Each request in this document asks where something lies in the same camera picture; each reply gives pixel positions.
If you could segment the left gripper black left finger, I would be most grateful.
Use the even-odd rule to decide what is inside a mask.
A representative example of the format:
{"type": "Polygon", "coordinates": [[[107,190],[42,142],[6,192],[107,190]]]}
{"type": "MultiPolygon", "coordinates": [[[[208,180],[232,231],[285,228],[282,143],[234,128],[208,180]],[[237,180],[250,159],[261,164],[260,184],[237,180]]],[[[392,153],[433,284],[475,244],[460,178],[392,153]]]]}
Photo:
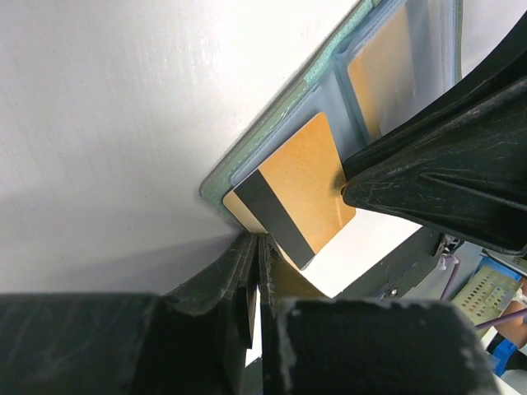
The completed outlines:
{"type": "Polygon", "coordinates": [[[3,295],[2,393],[239,393],[257,263],[244,233],[167,295],[3,295]]]}

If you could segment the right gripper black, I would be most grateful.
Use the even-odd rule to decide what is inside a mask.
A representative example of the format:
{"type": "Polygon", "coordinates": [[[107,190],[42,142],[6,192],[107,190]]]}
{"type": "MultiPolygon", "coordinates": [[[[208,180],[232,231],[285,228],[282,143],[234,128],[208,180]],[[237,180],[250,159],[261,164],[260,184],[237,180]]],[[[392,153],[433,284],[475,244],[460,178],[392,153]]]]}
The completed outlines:
{"type": "Polygon", "coordinates": [[[526,106],[526,2],[466,1],[462,34],[462,80],[456,107],[469,107],[498,93],[526,106]]]}

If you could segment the gold striped card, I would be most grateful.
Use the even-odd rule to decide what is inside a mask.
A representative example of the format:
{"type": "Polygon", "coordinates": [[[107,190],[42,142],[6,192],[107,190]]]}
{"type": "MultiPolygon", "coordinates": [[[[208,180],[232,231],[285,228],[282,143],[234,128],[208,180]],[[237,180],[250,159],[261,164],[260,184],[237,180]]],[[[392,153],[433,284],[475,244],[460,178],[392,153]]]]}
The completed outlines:
{"type": "Polygon", "coordinates": [[[356,215],[344,203],[342,162],[328,117],[319,112],[222,199],[250,232],[270,234],[303,269],[356,215]]]}

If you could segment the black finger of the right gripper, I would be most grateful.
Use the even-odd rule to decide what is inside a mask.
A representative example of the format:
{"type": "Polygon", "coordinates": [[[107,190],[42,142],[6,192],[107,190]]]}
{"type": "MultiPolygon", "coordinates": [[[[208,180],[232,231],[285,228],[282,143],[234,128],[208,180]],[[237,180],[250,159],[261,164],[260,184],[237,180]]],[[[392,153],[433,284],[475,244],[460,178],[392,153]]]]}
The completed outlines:
{"type": "Polygon", "coordinates": [[[486,249],[526,252],[526,82],[353,175],[343,201],[486,249]]]}

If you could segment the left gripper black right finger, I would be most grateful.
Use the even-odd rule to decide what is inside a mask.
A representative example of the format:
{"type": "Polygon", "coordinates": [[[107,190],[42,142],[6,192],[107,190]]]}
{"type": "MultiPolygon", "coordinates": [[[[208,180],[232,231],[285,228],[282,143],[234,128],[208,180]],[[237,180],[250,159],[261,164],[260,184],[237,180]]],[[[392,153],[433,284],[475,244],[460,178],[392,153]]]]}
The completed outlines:
{"type": "Polygon", "coordinates": [[[266,394],[497,394],[473,325],[434,300],[336,300],[259,237],[266,394]]]}

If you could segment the green card holder wallet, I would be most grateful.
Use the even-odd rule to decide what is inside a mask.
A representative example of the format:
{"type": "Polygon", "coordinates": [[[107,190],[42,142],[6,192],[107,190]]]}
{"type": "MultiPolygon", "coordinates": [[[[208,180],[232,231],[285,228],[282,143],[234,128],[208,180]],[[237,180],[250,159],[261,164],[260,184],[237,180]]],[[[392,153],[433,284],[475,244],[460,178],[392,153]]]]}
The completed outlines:
{"type": "Polygon", "coordinates": [[[407,8],[415,88],[400,125],[457,83],[462,2],[357,2],[202,182],[200,197],[227,214],[225,195],[319,112],[328,117],[342,159],[374,142],[366,135],[347,67],[401,6],[407,8]]]}

